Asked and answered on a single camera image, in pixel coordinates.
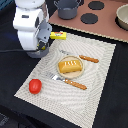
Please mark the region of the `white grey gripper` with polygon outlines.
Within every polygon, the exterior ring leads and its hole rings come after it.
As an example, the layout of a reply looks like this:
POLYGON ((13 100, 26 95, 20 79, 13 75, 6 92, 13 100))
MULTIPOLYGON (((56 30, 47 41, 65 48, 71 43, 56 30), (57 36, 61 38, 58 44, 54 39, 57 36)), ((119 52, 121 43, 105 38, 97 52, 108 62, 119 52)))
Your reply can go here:
POLYGON ((45 45, 52 31, 41 9, 24 10, 16 8, 13 26, 24 50, 36 50, 39 43, 45 45))

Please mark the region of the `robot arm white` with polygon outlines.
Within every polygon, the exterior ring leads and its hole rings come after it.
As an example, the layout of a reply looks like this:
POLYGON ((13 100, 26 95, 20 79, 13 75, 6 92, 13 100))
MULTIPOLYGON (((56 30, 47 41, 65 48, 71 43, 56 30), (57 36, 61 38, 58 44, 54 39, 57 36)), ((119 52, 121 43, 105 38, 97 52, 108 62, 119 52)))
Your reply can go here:
POLYGON ((15 0, 16 12, 13 27, 24 50, 36 50, 45 46, 52 26, 48 23, 49 13, 45 0, 15 0))

